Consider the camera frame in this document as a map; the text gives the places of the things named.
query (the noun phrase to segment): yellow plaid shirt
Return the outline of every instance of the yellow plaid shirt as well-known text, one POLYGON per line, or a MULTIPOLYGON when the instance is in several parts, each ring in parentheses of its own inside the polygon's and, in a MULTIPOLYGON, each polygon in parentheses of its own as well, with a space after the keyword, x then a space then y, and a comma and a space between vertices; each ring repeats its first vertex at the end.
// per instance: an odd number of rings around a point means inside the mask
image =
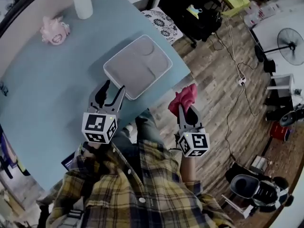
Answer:
POLYGON ((178 163, 162 145, 139 142, 142 181, 114 144, 101 148, 100 159, 74 159, 47 226, 84 197, 82 227, 234 227, 200 181, 182 182, 178 163))

